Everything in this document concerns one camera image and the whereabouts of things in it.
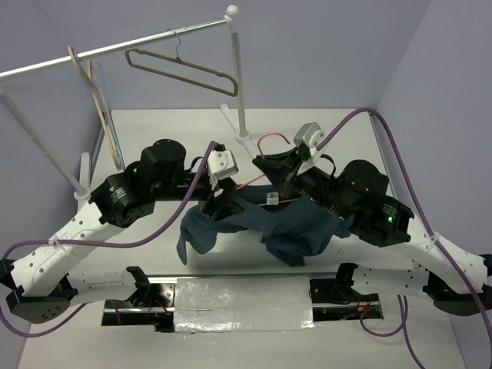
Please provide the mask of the blue t shirt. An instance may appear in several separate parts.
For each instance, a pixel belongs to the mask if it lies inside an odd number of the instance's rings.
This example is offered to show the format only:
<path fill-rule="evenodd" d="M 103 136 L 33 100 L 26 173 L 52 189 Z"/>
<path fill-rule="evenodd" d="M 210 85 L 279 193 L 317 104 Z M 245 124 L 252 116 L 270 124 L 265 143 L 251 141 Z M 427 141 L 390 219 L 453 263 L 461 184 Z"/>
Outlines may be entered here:
<path fill-rule="evenodd" d="M 181 262 L 188 262 L 186 244 L 206 254 L 219 234 L 258 231 L 266 250 L 295 268 L 304 266 L 306 257 L 322 254 L 334 236 L 351 236 L 353 218 L 342 221 L 306 197 L 292 202 L 282 198 L 277 205 L 267 205 L 267 194 L 272 192 L 270 185 L 233 190 L 216 221 L 208 220 L 202 206 L 190 208 L 181 220 L 176 246 Z"/>

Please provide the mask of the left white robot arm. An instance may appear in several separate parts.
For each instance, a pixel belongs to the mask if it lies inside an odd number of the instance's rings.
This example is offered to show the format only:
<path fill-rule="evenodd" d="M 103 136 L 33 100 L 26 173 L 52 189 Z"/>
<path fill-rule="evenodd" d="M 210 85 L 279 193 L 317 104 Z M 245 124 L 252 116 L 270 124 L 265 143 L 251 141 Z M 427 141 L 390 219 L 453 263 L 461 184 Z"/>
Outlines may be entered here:
<path fill-rule="evenodd" d="M 97 248 L 136 248 L 164 233 L 189 201 L 210 201 L 232 184 L 238 173 L 233 153 L 211 142 L 203 156 L 185 167 L 186 149 L 172 139 L 145 148 L 138 161 L 108 176 L 89 195 L 78 213 L 47 241 L 32 241 L 35 250 L 17 260 L 3 257 L 1 283 L 10 289 L 10 312 L 32 324 L 51 321 L 68 308 L 96 301 L 147 303 L 152 286 L 138 266 L 121 271 L 75 272 Z M 114 236 L 154 212 L 159 201 L 179 203 L 174 214 L 152 235 L 128 244 Z"/>

